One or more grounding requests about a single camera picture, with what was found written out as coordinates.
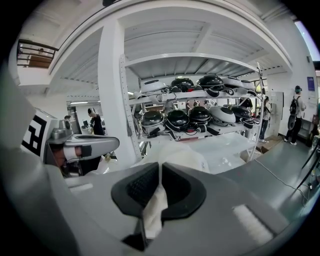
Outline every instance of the floor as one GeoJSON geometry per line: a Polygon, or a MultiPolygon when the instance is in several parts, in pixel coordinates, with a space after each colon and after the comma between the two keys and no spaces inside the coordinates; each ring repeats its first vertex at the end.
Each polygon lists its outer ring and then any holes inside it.
{"type": "Polygon", "coordinates": [[[283,141],[283,137],[282,136],[270,136],[270,137],[266,138],[265,140],[268,141],[268,143],[258,142],[258,145],[256,146],[257,150],[262,152],[263,154],[265,152],[268,152],[272,148],[274,148],[281,141],[283,141]]]}
{"type": "MultiPolygon", "coordinates": [[[[315,157],[311,158],[309,163],[302,169],[310,152],[311,149],[300,141],[297,141],[296,146],[280,141],[272,150],[256,159],[279,179],[293,188],[277,180],[256,160],[219,175],[245,186],[273,208],[279,210],[291,222],[302,214],[304,205],[307,203],[305,199],[303,200],[300,192],[294,188],[307,175],[315,160],[315,157]]],[[[310,200],[319,190],[319,186],[314,185],[314,190],[310,193],[306,186],[302,186],[301,190],[306,198],[309,196],[310,200]]]]}

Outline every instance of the shelf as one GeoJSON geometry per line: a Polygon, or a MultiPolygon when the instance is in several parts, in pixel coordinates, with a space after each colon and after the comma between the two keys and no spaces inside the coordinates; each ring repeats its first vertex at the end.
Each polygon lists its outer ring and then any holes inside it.
{"type": "Polygon", "coordinates": [[[141,80],[176,76],[241,76],[258,72],[258,69],[242,61],[215,54],[198,52],[171,52],[126,60],[126,68],[141,80]]]}
{"type": "MultiPolygon", "coordinates": [[[[159,150],[166,143],[167,141],[153,142],[148,156],[139,164],[156,162],[159,150]]],[[[207,161],[209,171],[213,175],[244,165],[246,162],[239,156],[235,156],[235,154],[252,149],[256,145],[254,141],[235,132],[206,139],[182,141],[181,143],[200,153],[207,161]]]]}
{"type": "MultiPolygon", "coordinates": [[[[142,104],[142,103],[153,103],[151,97],[155,96],[147,96],[142,97],[139,99],[130,99],[129,104],[135,105],[135,104],[142,104]]],[[[186,100],[186,99],[231,99],[231,98],[257,98],[251,94],[242,94],[239,92],[234,92],[234,95],[229,95],[224,91],[220,92],[220,95],[218,97],[211,97],[209,94],[207,94],[204,90],[195,90],[190,92],[176,92],[176,93],[163,93],[161,94],[161,100],[158,99],[159,102],[166,102],[166,101],[172,101],[172,100],[186,100]]]]}
{"type": "MultiPolygon", "coordinates": [[[[178,140],[186,140],[186,139],[203,139],[205,137],[220,137],[223,134],[229,134],[229,133],[234,133],[234,132],[240,132],[240,131],[245,131],[248,128],[244,127],[243,124],[241,123],[235,123],[234,126],[232,127],[222,127],[219,125],[215,125],[215,124],[210,124],[209,125],[210,128],[218,131],[220,133],[220,135],[218,136],[214,136],[212,134],[210,134],[209,132],[197,132],[196,134],[193,135],[189,135],[186,134],[184,132],[175,132],[174,135],[176,138],[179,138],[178,140]]],[[[140,138],[137,139],[139,142],[158,142],[158,141],[173,141],[172,137],[168,134],[168,135],[158,135],[157,137],[154,138],[146,138],[141,136],[140,138]]]]}

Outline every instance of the gray surface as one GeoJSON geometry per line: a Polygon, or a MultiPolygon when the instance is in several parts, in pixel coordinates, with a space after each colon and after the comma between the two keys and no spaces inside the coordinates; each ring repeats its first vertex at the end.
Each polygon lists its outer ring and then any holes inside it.
{"type": "Polygon", "coordinates": [[[0,150],[0,162],[1,180],[13,207],[57,255],[142,254],[111,236],[83,210],[57,167],[21,150],[0,150]]]}
{"type": "MultiPolygon", "coordinates": [[[[297,146],[289,142],[280,142],[257,160],[279,179],[296,188],[312,164],[313,159],[301,170],[310,153],[310,148],[300,141],[297,141],[297,146]]],[[[303,198],[300,192],[285,186],[256,161],[218,174],[218,176],[229,178],[251,191],[268,205],[279,210],[289,222],[295,220],[303,209],[303,198]]],[[[308,195],[306,187],[302,186],[301,190],[306,196],[308,195]]]]}
{"type": "Polygon", "coordinates": [[[143,165],[101,175],[86,175],[66,179],[69,188],[79,187],[73,193],[83,209],[109,234],[122,240],[131,235],[137,225],[138,219],[124,215],[111,198],[112,186],[119,180],[130,176],[143,168],[143,165]]]}
{"type": "Polygon", "coordinates": [[[151,255],[194,256],[201,254],[231,256],[248,253],[258,247],[233,213],[233,207],[246,205],[274,233],[288,222],[243,187],[221,176],[189,168],[183,171],[199,179],[206,188],[203,205],[190,217],[171,220],[147,248],[151,255]]]}

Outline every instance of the cable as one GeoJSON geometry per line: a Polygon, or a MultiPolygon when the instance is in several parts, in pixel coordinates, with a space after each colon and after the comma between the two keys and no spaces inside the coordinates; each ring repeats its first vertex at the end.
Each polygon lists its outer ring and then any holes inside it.
{"type": "Polygon", "coordinates": [[[189,134],[189,133],[187,133],[187,132],[185,132],[185,131],[184,131],[184,133],[185,133],[186,135],[193,136],[193,135],[196,135],[196,134],[198,133],[198,131],[196,130],[195,133],[193,133],[193,134],[189,134]]]}
{"type": "Polygon", "coordinates": [[[306,204],[304,203],[304,201],[306,200],[306,202],[308,202],[309,196],[308,196],[308,198],[306,198],[305,194],[300,190],[300,188],[295,188],[293,186],[290,186],[290,185],[286,184],[282,179],[278,178],[272,171],[270,171],[267,167],[265,167],[261,162],[259,162],[257,159],[254,159],[254,160],[257,163],[259,163],[260,165],[262,165],[262,167],[265,168],[269,173],[271,173],[278,181],[282,182],[287,187],[290,187],[290,188],[294,189],[294,191],[298,190],[300,192],[300,194],[303,196],[302,205],[303,205],[303,207],[306,207],[306,204]]]}

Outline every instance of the shirt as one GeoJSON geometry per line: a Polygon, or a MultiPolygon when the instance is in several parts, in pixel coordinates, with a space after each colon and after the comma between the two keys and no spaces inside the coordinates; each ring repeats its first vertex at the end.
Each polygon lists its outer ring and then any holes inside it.
{"type": "Polygon", "coordinates": [[[300,95],[298,95],[298,94],[293,96],[295,99],[298,99],[297,100],[298,101],[298,114],[296,114],[296,118],[301,118],[302,112],[305,111],[305,109],[307,108],[307,106],[304,104],[302,97],[301,96],[299,97],[299,96],[300,95]]]}
{"type": "Polygon", "coordinates": [[[189,109],[190,109],[190,104],[189,104],[189,102],[187,102],[187,103],[185,104],[185,109],[186,109],[186,112],[188,113],[188,111],[189,111],[189,109]]]}
{"type": "Polygon", "coordinates": [[[263,120],[269,120],[270,115],[271,115],[271,105],[269,102],[267,102],[264,106],[265,108],[263,109],[263,120]]]}
{"type": "Polygon", "coordinates": [[[95,135],[105,135],[104,129],[101,125],[101,118],[100,115],[96,115],[96,117],[93,117],[91,119],[91,124],[93,126],[93,132],[95,135]]]}

